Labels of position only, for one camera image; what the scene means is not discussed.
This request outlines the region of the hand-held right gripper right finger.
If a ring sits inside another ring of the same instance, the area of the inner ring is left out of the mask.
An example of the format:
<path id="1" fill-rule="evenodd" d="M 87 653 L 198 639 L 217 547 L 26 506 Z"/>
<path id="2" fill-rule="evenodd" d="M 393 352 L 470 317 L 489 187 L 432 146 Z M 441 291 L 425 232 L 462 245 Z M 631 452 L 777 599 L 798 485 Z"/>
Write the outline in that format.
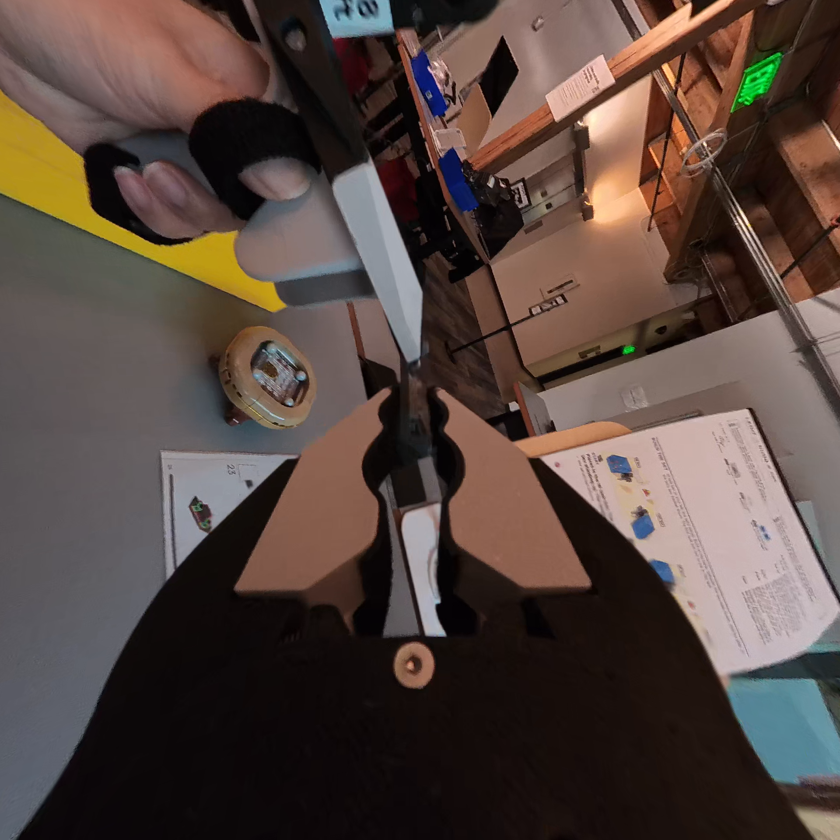
<path id="1" fill-rule="evenodd" d="M 475 634 L 499 607 L 589 592 L 529 458 L 445 390 L 428 397 L 445 484 L 435 608 L 444 634 Z"/>

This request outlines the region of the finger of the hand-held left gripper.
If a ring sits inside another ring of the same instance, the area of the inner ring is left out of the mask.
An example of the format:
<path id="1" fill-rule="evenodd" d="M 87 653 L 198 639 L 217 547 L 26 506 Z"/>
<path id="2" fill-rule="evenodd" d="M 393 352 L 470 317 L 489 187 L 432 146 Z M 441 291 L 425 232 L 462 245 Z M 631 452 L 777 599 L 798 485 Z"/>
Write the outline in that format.
<path id="1" fill-rule="evenodd" d="M 424 293 L 372 161 L 336 175 L 334 198 L 404 360 L 422 357 Z"/>

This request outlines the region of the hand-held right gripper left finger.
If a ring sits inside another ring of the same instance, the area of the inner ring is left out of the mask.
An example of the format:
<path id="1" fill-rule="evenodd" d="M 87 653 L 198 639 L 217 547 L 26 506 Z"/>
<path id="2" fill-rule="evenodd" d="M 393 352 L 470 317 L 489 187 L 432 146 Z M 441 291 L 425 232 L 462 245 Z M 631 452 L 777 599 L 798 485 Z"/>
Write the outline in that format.
<path id="1" fill-rule="evenodd" d="M 310 444 L 235 584 L 242 597 L 333 606 L 357 633 L 379 634 L 392 584 L 384 502 L 364 476 L 364 458 L 384 431 L 384 388 Z"/>

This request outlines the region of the small dark brick assembly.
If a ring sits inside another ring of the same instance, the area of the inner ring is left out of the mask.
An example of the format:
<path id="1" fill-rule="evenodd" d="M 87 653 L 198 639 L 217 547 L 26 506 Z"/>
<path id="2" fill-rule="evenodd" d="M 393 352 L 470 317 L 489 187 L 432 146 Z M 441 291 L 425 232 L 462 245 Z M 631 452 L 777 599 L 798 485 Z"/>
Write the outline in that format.
<path id="1" fill-rule="evenodd" d="M 399 467 L 416 465 L 435 455 L 430 388 L 423 378 L 420 360 L 401 357 L 398 386 L 398 417 L 395 455 Z"/>

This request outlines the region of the yellow plastic bin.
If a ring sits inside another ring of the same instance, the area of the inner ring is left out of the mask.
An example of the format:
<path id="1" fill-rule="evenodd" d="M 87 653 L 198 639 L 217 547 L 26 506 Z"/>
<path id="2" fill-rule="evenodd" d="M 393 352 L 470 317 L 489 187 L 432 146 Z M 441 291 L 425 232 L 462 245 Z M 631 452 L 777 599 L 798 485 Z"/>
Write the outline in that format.
<path id="1" fill-rule="evenodd" d="M 81 157 L 4 93 L 1 193 L 268 312 L 286 306 L 272 284 L 239 267 L 235 233 L 210 234 L 184 245 L 153 245 L 94 213 Z"/>

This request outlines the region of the grey desk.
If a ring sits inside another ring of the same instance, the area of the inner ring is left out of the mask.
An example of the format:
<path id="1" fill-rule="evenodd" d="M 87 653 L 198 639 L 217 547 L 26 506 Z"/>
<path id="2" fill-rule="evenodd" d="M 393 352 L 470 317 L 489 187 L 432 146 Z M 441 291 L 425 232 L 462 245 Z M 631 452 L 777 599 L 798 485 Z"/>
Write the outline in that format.
<path id="1" fill-rule="evenodd" d="M 367 397 L 341 303 L 270 313 L 2 197 L 1 835 L 76 747 L 165 580 L 162 450 L 296 454 Z M 230 427 L 209 359 L 286 335 L 318 392 L 296 429 Z"/>

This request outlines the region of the person's left hand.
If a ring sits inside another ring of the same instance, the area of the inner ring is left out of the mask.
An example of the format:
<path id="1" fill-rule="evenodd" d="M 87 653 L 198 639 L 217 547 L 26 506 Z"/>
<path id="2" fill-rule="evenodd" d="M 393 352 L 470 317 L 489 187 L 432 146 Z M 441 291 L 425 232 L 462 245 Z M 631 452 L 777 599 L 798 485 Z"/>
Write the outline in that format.
<path id="1" fill-rule="evenodd" d="M 79 155 L 138 133 L 189 133 L 221 102 L 268 100 L 265 53 L 201 2 L 1 1 L 2 91 Z M 312 182 L 301 161 L 276 157 L 239 180 L 270 202 Z M 115 210 L 96 212 L 157 245 L 241 229 L 245 221 L 169 161 L 117 162 L 104 179 Z"/>

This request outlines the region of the blue plastic bin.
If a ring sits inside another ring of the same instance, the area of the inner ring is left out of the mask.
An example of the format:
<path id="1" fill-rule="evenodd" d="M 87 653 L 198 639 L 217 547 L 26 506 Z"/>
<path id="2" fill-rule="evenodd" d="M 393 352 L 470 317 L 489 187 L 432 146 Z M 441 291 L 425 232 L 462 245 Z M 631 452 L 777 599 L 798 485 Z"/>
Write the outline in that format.
<path id="1" fill-rule="evenodd" d="M 474 211 L 479 203 L 464 174 L 463 164 L 456 149 L 449 149 L 438 159 L 440 173 L 444 177 L 448 194 L 461 213 Z"/>
<path id="2" fill-rule="evenodd" d="M 444 93 L 432 71 L 431 62 L 425 50 L 420 49 L 411 58 L 411 69 L 421 99 L 434 118 L 442 118 L 448 110 Z"/>

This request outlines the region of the instruction booklet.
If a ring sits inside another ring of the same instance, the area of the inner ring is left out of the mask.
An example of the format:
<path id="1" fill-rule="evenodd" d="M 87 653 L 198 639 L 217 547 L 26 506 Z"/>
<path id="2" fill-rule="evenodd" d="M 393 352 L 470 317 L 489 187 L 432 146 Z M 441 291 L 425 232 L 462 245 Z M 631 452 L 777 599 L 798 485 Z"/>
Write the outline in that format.
<path id="1" fill-rule="evenodd" d="M 169 579 L 250 493 L 296 455 L 161 452 L 164 569 Z"/>

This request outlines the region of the black floor stand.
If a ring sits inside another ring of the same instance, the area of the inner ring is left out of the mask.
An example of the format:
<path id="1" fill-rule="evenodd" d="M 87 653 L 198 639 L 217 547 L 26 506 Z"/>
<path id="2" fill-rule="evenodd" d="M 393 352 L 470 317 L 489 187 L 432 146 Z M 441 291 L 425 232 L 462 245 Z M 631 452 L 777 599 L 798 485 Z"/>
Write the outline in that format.
<path id="1" fill-rule="evenodd" d="M 539 304 L 533 306 L 528 311 L 528 314 L 522 318 L 519 318 L 513 322 L 508 322 L 505 325 L 493 329 L 488 332 L 484 332 L 478 337 L 471 339 L 465 343 L 459 345 L 452 345 L 450 342 L 445 342 L 444 347 L 447 354 L 448 359 L 455 363 L 456 356 L 458 354 L 463 353 L 466 350 L 470 350 L 481 343 L 485 343 L 488 339 L 496 338 L 497 336 L 503 333 L 511 333 L 516 327 L 521 326 L 522 324 L 529 322 L 531 320 L 537 319 L 541 317 L 543 314 L 552 312 L 555 309 L 561 308 L 567 305 L 569 302 L 568 300 L 568 293 L 561 292 L 561 294 L 556 295 L 552 298 L 547 300 L 541 301 Z"/>

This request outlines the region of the tan brick pot model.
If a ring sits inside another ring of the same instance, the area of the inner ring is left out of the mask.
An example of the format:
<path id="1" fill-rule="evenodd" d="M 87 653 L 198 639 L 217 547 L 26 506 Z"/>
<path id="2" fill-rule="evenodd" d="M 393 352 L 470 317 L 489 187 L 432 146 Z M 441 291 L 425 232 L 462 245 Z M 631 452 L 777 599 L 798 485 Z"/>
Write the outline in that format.
<path id="1" fill-rule="evenodd" d="M 250 421 L 283 430 L 309 417 L 317 378 L 307 357 L 275 329 L 242 329 L 211 364 L 227 399 L 228 425 Z"/>

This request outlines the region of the printed instruction sheet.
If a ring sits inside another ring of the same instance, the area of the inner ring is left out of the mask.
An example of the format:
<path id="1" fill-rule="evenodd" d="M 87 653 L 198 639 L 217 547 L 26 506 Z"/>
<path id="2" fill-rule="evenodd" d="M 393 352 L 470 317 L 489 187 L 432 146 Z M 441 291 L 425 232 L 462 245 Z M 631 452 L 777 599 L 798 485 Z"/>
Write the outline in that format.
<path id="1" fill-rule="evenodd" d="M 797 658 L 838 618 L 819 552 L 750 409 L 546 454 L 653 567 L 718 673 Z"/>

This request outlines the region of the white paper notice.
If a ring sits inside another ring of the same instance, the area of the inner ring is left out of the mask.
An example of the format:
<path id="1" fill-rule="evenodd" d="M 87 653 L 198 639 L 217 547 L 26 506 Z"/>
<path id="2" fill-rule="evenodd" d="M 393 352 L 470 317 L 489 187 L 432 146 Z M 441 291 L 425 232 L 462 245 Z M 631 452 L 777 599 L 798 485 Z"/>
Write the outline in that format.
<path id="1" fill-rule="evenodd" d="M 553 121 L 560 123 L 567 119 L 615 83 L 604 55 L 594 58 L 546 94 Z"/>

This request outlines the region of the green exit sign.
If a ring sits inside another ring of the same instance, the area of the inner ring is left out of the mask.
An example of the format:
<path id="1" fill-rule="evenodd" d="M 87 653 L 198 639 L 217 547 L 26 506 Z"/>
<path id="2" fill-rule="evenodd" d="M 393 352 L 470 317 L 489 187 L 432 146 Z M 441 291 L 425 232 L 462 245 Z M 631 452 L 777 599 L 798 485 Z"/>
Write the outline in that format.
<path id="1" fill-rule="evenodd" d="M 750 107 L 769 93 L 783 59 L 784 53 L 776 51 L 744 70 L 730 113 Z"/>

